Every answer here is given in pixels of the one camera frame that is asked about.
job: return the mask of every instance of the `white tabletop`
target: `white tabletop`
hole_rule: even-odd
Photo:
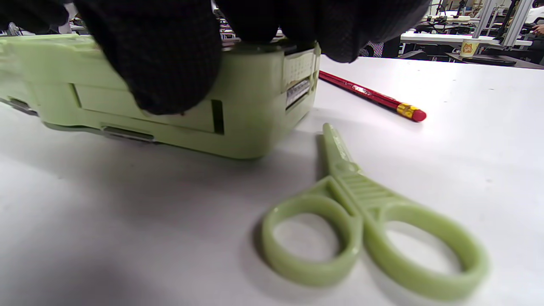
[[[320,82],[298,127],[269,156],[242,162],[54,131],[0,105],[0,304],[443,305],[366,255],[328,289],[291,283],[257,255],[263,214],[320,177],[316,133],[329,122],[367,175],[486,247],[491,273],[464,305],[543,305],[542,71],[377,58],[324,58],[322,69],[428,118],[416,124]],[[326,258],[335,240],[323,223],[304,216],[277,234]],[[391,237],[408,256],[455,270],[434,240],[406,233]]]
[[[428,43],[435,44],[438,42],[456,43],[462,44],[463,39],[472,39],[472,35],[453,35],[453,34],[429,34],[429,33],[414,33],[406,32],[400,36],[400,39],[404,43]],[[485,41],[489,44],[498,45],[498,41],[493,40],[491,36],[480,36],[478,39]],[[530,46],[533,42],[529,40],[516,40],[517,46]]]

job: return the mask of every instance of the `paper cup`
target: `paper cup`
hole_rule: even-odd
[[[463,39],[461,45],[460,57],[473,57],[480,46],[480,40],[477,39]]]

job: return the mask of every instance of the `pencil eraser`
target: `pencil eraser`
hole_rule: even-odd
[[[412,120],[413,121],[421,122],[421,121],[425,120],[425,118],[427,118],[427,114],[425,114],[425,112],[422,111],[421,109],[417,109],[417,110],[413,111],[413,114],[412,114]]]

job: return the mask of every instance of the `gloved hand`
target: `gloved hand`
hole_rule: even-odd
[[[386,41],[415,25],[429,2],[216,0],[242,40],[268,42],[279,26],[290,39],[317,40],[324,54],[342,63],[353,62],[369,41]],[[153,114],[182,113],[201,101],[213,86],[221,62],[221,40],[210,1],[74,3],[141,109]]]
[[[62,26],[68,19],[64,3],[69,0],[0,0],[0,30],[10,22],[34,33],[46,33],[50,26]]]

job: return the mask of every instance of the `scissors handle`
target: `scissors handle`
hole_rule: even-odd
[[[344,191],[330,176],[311,190],[274,207],[264,218],[262,243],[264,256],[272,268],[284,277],[311,286],[332,285],[342,280],[358,259],[362,247],[362,216],[346,201]],[[274,237],[274,228],[301,213],[325,218],[337,230],[342,251],[327,262],[312,262],[291,254]]]
[[[403,287],[421,295],[452,301],[468,296],[489,266],[478,241],[452,220],[416,204],[394,204],[366,216],[364,243],[374,262]],[[427,269],[402,254],[385,232],[385,223],[401,221],[416,226],[448,245],[459,258],[462,272],[444,274]]]

